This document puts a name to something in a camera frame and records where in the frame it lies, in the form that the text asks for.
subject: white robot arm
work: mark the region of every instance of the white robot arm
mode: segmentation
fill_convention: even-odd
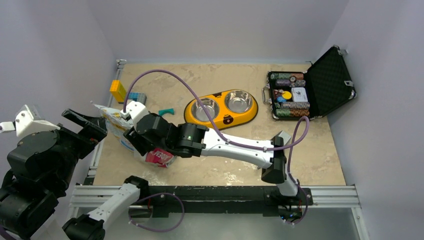
[[[298,194],[296,184],[287,179],[283,151],[267,151],[288,142],[288,139],[283,139],[283,132],[279,132],[273,140],[252,140],[224,134],[228,140],[263,148],[250,149],[225,142],[217,132],[205,126],[193,123],[175,126],[168,123],[161,116],[150,113],[141,102],[131,101],[125,110],[120,115],[124,119],[131,118],[133,128],[124,135],[141,155],[148,153],[153,147],[159,147],[183,158],[218,156],[240,160],[261,168],[262,180],[276,184],[281,195],[294,197]]]
[[[35,105],[24,105],[16,114],[14,122],[5,121],[0,123],[0,133],[16,131],[18,138],[23,138],[32,133],[59,129],[60,127],[57,125],[44,120]]]
[[[102,240],[111,224],[128,207],[140,199],[139,188],[142,186],[141,178],[130,177],[129,181],[100,207],[81,215],[79,218],[69,220],[63,227],[52,214],[38,230],[30,236],[31,240]],[[7,233],[10,237],[22,239],[18,234]]]

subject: yellow pet bowl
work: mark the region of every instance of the yellow pet bowl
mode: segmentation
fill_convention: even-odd
[[[233,89],[200,97],[213,122],[219,129],[226,129],[252,121],[258,114],[258,103],[250,93]],[[193,99],[185,106],[186,123],[212,128],[202,106]]]

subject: open case lid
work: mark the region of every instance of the open case lid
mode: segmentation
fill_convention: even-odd
[[[356,97],[343,54],[332,46],[304,74],[310,118],[323,117]]]

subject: marble surface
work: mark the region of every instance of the marble surface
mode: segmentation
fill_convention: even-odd
[[[230,89],[242,89],[258,102],[256,118],[248,124],[223,130],[224,133],[255,140],[269,140],[283,130],[293,134],[296,121],[274,121],[270,105],[262,103],[262,88],[268,71],[305,71],[309,64],[126,64],[121,76],[125,88],[139,74],[165,69],[184,79],[198,96]],[[172,76],[151,73],[135,84],[132,92],[147,95],[149,111],[174,108],[175,115],[163,117],[175,125],[184,123],[184,108],[194,97]],[[115,100],[112,107],[122,109]],[[301,134],[304,124],[299,128]],[[293,149],[292,174],[302,185],[345,185],[345,179],[326,117],[310,123],[306,138]],[[143,163],[111,134],[104,140],[95,185],[121,185],[135,175],[151,185],[248,186],[268,185],[261,181],[256,166],[223,157],[177,158],[169,168]]]

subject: red label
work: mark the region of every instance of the red label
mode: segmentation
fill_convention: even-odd
[[[163,149],[155,148],[153,151],[150,151],[147,154],[145,161],[147,163],[164,165],[169,160],[171,160],[173,158],[173,156],[174,155],[172,155],[171,153],[169,153],[169,152],[167,152]]]

